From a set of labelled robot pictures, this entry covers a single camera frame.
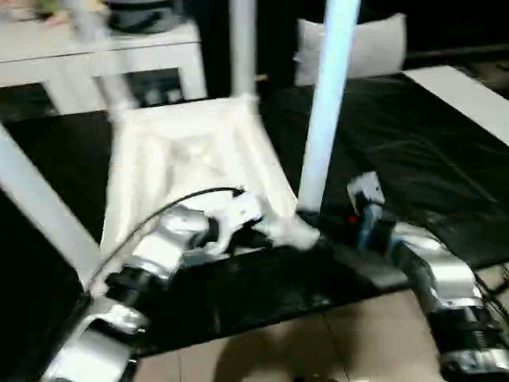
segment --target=shelf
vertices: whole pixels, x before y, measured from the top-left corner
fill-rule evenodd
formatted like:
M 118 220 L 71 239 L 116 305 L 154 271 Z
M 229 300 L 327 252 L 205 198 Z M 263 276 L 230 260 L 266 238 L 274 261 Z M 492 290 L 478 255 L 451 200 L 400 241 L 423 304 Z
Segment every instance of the shelf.
M 168 32 L 143 36 L 114 36 L 115 49 L 155 45 L 197 43 L 198 32 L 192 22 Z M 0 24 L 0 63 L 87 53 L 88 49 L 69 24 L 48 27 L 39 21 Z

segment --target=black tablecloth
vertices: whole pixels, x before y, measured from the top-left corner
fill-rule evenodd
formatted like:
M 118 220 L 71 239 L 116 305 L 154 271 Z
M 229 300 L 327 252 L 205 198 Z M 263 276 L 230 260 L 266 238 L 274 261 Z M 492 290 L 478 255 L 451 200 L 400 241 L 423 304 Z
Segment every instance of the black tablecloth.
M 295 191 L 312 95 L 311 88 L 288 89 L 260 106 Z M 111 151 L 105 115 L 42 119 L 9 129 L 98 240 Z M 340 236 L 335 232 L 341 223 L 337 211 L 348 204 L 347 182 L 367 170 L 378 172 L 387 203 L 396 213 L 430 228 L 474 267 L 509 259 L 509 185 L 503 178 L 509 170 L 509 148 L 402 75 L 348 83 L 324 219 L 319 222 L 325 222 L 330 237 Z M 58 331 L 80 288 L 69 266 L 15 215 L 1 215 L 0 223 L 8 240 L 23 230 L 16 255 L 24 257 L 6 269 L 29 268 L 22 280 L 29 292 L 15 292 L 24 308 L 9 321 L 9 328 L 19 333 L 20 341 L 4 347 L 16 349 L 13 359 L 34 373 L 54 345 L 57 335 L 49 334 Z M 31 255 L 39 256 L 38 261 L 29 260 Z M 13 273 L 9 286 L 17 282 Z M 376 254 L 341 243 L 310 253 L 279 248 L 185 269 L 154 307 L 153 326 L 141 353 L 177 349 L 405 286 L 405 276 Z M 34 353 L 23 351 L 22 345 L 29 343 Z M 27 354 L 34 363 L 22 359 Z

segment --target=beige floor tile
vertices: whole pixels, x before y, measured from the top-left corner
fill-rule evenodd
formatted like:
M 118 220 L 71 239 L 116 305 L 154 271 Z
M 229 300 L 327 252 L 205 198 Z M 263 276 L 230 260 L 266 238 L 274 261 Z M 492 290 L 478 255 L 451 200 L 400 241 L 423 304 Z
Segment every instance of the beige floor tile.
M 442 382 L 437 350 L 410 292 L 325 315 L 351 382 Z
M 322 314 L 265 328 L 272 337 L 275 366 L 291 376 L 347 381 Z
M 264 332 L 254 331 L 182 349 L 182 382 L 270 380 L 264 341 L 268 341 Z
M 181 380 L 178 352 L 164 353 L 141 361 L 134 382 L 179 382 Z
M 292 382 L 348 379 L 321 315 L 181 350 L 183 382 Z

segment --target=wire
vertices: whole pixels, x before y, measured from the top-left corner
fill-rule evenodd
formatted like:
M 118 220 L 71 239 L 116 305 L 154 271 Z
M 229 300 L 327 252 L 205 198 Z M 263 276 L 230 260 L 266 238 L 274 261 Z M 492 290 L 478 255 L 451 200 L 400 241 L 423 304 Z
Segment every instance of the wire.
M 486 285 L 484 280 L 478 275 L 475 275 L 476 282 L 480 286 L 481 294 L 483 295 L 483 300 L 488 302 L 496 312 L 502 317 L 503 322 L 507 328 L 509 328 L 509 312 L 500 302 L 500 300 L 496 297 L 493 291 Z
M 161 215 L 164 211 L 171 209 L 175 205 L 178 205 L 179 203 L 186 201 L 188 199 L 199 197 L 201 195 L 205 195 L 207 193 L 220 193 L 220 192 L 231 192 L 233 193 L 233 196 L 236 197 L 243 193 L 244 191 L 242 189 L 237 189 L 235 187 L 213 187 L 210 189 L 202 189 L 201 191 L 196 191 L 194 193 L 189 193 L 187 195 L 184 195 L 183 197 L 179 197 L 175 201 L 170 201 L 169 203 L 166 203 L 159 209 L 152 212 L 148 217 L 143 219 L 141 222 L 136 224 L 136 226 L 133 228 L 131 232 L 126 236 L 126 238 L 117 246 L 116 249 L 114 249 L 110 255 L 107 256 L 107 258 L 101 263 L 101 265 L 95 270 L 93 276 L 91 277 L 91 281 L 88 283 L 87 290 L 90 290 L 91 285 L 95 282 L 95 280 L 99 277 L 99 275 L 104 271 L 104 268 L 108 263 L 120 252 L 120 250 L 140 231 L 145 225 L 151 221 L 153 218 Z

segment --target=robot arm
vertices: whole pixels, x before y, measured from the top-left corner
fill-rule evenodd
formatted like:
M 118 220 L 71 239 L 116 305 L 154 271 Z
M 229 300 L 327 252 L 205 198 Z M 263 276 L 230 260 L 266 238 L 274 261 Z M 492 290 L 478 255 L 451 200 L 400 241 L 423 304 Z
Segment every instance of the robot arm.
M 176 205 L 138 243 L 118 273 L 107 277 L 105 295 L 91 298 L 80 320 L 52 359 L 44 382 L 117 382 L 136 369 L 135 349 L 149 329 L 150 307 L 160 302 L 185 253 L 203 248 L 223 254 L 245 229 L 274 246 L 311 248 L 320 233 L 297 216 L 283 218 L 252 193 L 234 197 L 208 215 Z
M 509 380 L 502 330 L 483 304 L 472 269 L 427 229 L 391 216 L 375 173 L 355 179 L 348 192 L 362 217 L 358 247 L 380 252 L 408 277 L 440 353 L 442 376 Z

